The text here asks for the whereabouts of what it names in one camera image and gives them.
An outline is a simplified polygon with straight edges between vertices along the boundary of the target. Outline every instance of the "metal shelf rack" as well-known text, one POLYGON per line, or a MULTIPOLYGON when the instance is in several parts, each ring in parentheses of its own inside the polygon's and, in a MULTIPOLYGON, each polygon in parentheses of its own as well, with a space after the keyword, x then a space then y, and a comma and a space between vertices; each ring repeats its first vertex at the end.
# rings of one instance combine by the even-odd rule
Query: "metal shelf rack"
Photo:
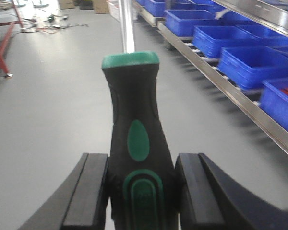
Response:
POLYGON ((251 100, 252 92, 243 92, 228 78, 216 69, 217 59, 206 58, 200 50, 186 43, 188 38, 174 35, 163 22, 158 23, 158 29, 165 41, 174 46, 197 69, 203 73, 217 88, 223 92, 238 108, 240 108, 258 127, 260 127, 285 153, 288 154, 288 132, 267 115, 256 101, 251 100))
POLYGON ((288 37, 288 11, 260 0, 212 0, 288 37))
POLYGON ((133 0, 133 5, 137 9, 139 15, 141 15, 145 21, 148 22, 152 27, 157 27, 158 22, 163 22, 165 18, 154 17, 150 12, 148 12, 145 7, 141 6, 137 1, 133 0))

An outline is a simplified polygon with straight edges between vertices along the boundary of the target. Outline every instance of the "screwdriver handle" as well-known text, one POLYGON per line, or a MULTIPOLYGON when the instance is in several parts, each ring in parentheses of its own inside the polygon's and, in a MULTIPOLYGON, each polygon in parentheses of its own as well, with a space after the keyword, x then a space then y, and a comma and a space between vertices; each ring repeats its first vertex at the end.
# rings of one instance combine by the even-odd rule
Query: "screwdriver handle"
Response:
POLYGON ((176 177, 156 104, 154 52, 111 55, 103 72, 113 103, 108 166, 116 230, 176 230, 176 177))

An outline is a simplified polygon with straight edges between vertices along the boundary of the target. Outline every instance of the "epoxy floor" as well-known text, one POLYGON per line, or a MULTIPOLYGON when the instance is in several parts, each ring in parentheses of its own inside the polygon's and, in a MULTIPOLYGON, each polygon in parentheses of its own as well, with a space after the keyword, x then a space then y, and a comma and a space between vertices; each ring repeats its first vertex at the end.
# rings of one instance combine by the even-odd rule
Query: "epoxy floor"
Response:
MULTIPOLYGON (((112 105, 102 58, 121 52, 109 14, 63 10, 70 27, 18 34, 0 74, 0 230, 15 230, 67 177, 83 152, 109 153, 112 105)), ((259 197, 288 209, 288 156, 143 20, 137 50, 153 50, 160 120, 173 161, 203 152, 259 197)), ((106 229, 113 229, 108 220, 106 229)))

